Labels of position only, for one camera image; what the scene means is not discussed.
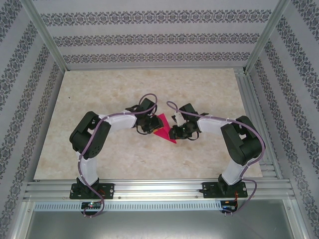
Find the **marble floor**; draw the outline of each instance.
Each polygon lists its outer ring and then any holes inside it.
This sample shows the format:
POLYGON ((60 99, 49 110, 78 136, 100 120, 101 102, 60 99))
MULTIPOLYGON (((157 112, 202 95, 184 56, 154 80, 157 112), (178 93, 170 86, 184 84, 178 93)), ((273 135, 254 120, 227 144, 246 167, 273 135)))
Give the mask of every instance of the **marble floor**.
MULTIPOLYGON (((69 136, 88 111, 111 114, 131 107, 146 93, 159 98, 158 113, 172 126, 173 110, 191 103, 199 113, 237 118, 245 114, 232 69, 160 69, 66 72, 35 179, 75 179, 77 158, 69 136)), ((108 135, 98 155, 101 179, 217 178, 230 156, 223 137, 201 133, 173 144, 154 134, 125 129, 108 135)), ((262 177, 259 164, 247 177, 262 177)))

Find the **patterned wallpaper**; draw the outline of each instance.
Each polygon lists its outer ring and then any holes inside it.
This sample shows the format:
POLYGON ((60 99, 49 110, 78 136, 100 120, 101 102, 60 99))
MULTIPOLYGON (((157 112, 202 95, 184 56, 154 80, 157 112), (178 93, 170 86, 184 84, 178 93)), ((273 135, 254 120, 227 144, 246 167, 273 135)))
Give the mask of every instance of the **patterned wallpaper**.
POLYGON ((0 2, 0 239, 32 180, 62 81, 18 0, 0 2))
POLYGON ((292 0, 250 75, 285 178, 319 238, 319 2, 292 0))
POLYGON ((34 1, 70 69, 244 66, 277 2, 34 1))

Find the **black mounting plate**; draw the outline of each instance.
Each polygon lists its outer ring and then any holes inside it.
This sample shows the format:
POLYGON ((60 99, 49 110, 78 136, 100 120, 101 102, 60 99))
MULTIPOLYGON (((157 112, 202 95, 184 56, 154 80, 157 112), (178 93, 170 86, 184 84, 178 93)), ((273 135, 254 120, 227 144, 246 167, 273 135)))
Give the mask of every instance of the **black mounting plate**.
POLYGON ((236 187, 230 187, 226 194, 223 194, 218 187, 218 182, 204 182, 202 183, 204 198, 235 198, 235 193, 238 193, 238 198, 247 198, 247 188, 244 182, 240 182, 236 187))
MULTIPOLYGON (((88 195, 79 194, 79 186, 77 183, 73 183, 70 192, 70 199, 100 199, 96 194, 93 197, 88 197, 88 195)), ((113 199, 114 195, 114 184, 113 183, 99 183, 98 193, 102 195, 104 199, 113 199)))

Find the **enclosure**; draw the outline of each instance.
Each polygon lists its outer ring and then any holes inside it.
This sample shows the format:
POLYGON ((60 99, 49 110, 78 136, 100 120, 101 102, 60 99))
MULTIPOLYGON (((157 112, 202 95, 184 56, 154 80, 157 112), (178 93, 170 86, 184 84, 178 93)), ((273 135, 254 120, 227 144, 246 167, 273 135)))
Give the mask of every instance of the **enclosure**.
POLYGON ((318 5, 1 0, 0 238, 319 238, 318 5), (130 129, 98 156, 100 182, 114 184, 106 212, 83 217, 70 133, 146 93, 170 126, 166 101, 252 121, 266 150, 241 212, 204 197, 231 160, 221 135, 173 144, 130 129))

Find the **red triangle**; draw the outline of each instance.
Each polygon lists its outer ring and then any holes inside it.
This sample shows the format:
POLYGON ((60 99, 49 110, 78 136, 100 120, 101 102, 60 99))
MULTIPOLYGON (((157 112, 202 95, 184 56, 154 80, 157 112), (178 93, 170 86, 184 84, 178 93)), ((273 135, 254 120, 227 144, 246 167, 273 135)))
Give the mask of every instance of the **red triangle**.
POLYGON ((158 118, 161 119, 161 121, 163 122, 164 124, 164 127, 163 128, 160 128, 159 130, 157 130, 156 132, 154 132, 155 135, 159 136, 159 137, 162 137, 170 142, 173 142, 173 143, 176 143, 176 140, 175 139, 170 139, 169 138, 169 130, 170 130, 170 126, 168 124, 168 121, 165 117, 164 114, 160 114, 159 116, 157 116, 158 118))

